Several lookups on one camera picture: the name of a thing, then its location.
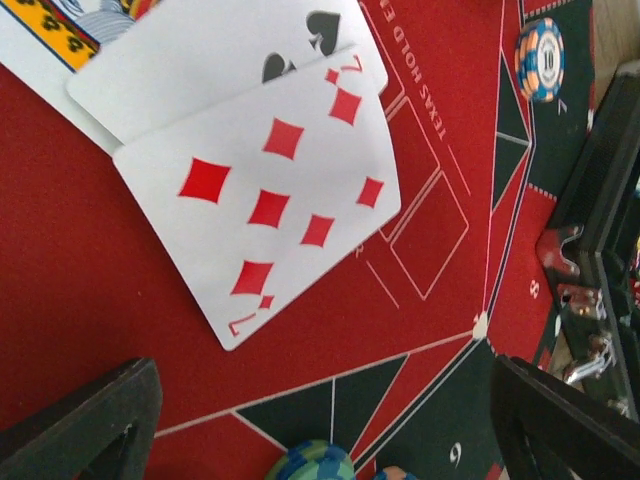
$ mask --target diamond symbol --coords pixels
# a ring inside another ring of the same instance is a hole
[[[336,99],[333,102],[333,107],[331,107],[329,116],[338,118],[343,122],[347,122],[349,125],[353,125],[361,101],[362,97],[349,93],[342,88],[338,88]]]
[[[327,70],[327,75],[324,77],[324,79],[327,82],[331,82],[334,85],[336,85],[338,83],[338,77],[340,76],[340,72],[334,70],[333,68],[329,68]]]
[[[231,291],[231,295],[241,293],[251,293],[260,295],[262,287],[264,287],[269,272],[273,267],[273,263],[255,263],[245,260],[242,264],[242,270],[236,280],[236,285]]]
[[[329,230],[335,218],[321,217],[320,215],[311,215],[307,231],[304,234],[304,238],[300,242],[300,245],[317,245],[318,247],[324,247],[324,242],[327,240]]]
[[[266,310],[269,310],[271,308],[271,303],[273,302],[273,295],[265,295],[264,297],[262,297],[262,300],[260,301],[260,306],[258,308],[264,308]]]
[[[278,228],[288,201],[289,195],[280,195],[261,189],[256,206],[247,223],[258,223]]]
[[[380,195],[380,190],[384,186],[384,182],[379,180],[374,180],[371,177],[367,177],[364,181],[364,186],[362,187],[362,191],[360,192],[360,196],[356,203],[360,205],[366,205],[367,207],[375,207],[376,201],[378,200],[378,196]]]
[[[191,169],[178,196],[193,197],[218,203],[231,167],[207,163],[193,158]]]
[[[304,132],[304,128],[274,118],[271,133],[269,133],[269,138],[262,147],[262,151],[282,155],[293,160],[302,132]]]

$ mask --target blue poker chip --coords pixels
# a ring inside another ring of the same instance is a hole
[[[551,18],[536,22],[522,41],[525,49],[520,68],[531,89],[531,99],[550,102],[564,79],[565,53],[562,34]]]
[[[373,477],[373,480],[418,480],[417,477],[398,467],[387,467]]]
[[[266,480],[355,480],[351,458],[340,447],[310,440],[287,451]]]
[[[529,38],[529,32],[533,28],[537,22],[528,23],[522,27],[520,31],[520,35],[518,36],[518,42],[516,44],[515,51],[515,61],[514,61],[514,69],[516,71],[516,80],[518,81],[518,87],[520,89],[520,93],[527,99],[530,100],[533,96],[533,92],[529,87],[529,82],[526,76],[526,70],[524,68],[524,60],[526,58],[526,47],[523,47],[523,44],[526,43],[526,40]]]

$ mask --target number 7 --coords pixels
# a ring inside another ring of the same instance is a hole
[[[352,65],[345,65],[343,67],[340,67],[340,70],[343,71],[343,72],[346,72],[347,70],[353,70],[354,72],[361,72],[362,71],[362,63],[360,63],[360,57],[358,55],[354,55],[353,59],[358,64],[357,67],[352,66]]]
[[[234,337],[237,337],[238,335],[240,335],[240,332],[236,328],[236,325],[240,325],[241,323],[248,322],[249,320],[251,320],[255,316],[256,316],[256,314],[252,313],[251,315],[247,315],[244,318],[241,318],[239,320],[234,320],[233,322],[229,323],[229,330],[231,330],[231,335],[233,335]]]

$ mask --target playing card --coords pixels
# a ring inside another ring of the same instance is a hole
[[[164,0],[68,83],[120,141],[360,45],[381,91],[387,74],[355,0]]]
[[[114,161],[227,350],[400,208],[358,48],[152,132]]]
[[[31,21],[37,22],[37,25],[46,25],[44,21],[38,21],[37,15],[31,13],[34,9],[44,8],[40,2],[12,3],[16,7],[24,9],[24,15],[28,16]],[[72,76],[71,60],[69,63],[62,61],[61,58],[64,58],[64,55],[56,52],[50,44],[29,31],[25,24],[19,21],[21,17],[6,8],[7,5],[0,1],[0,64],[11,70],[100,148],[108,153],[113,153],[120,142],[67,95],[65,87],[68,79]],[[70,33],[65,35],[67,32],[65,26],[60,26],[58,23],[54,25],[57,30],[50,29],[52,31],[48,31],[45,30],[46,27],[41,27],[41,29],[51,35],[59,34],[60,38],[64,40],[56,42],[56,46],[64,50],[63,53],[76,56],[66,48],[67,44],[71,44],[72,35]]]

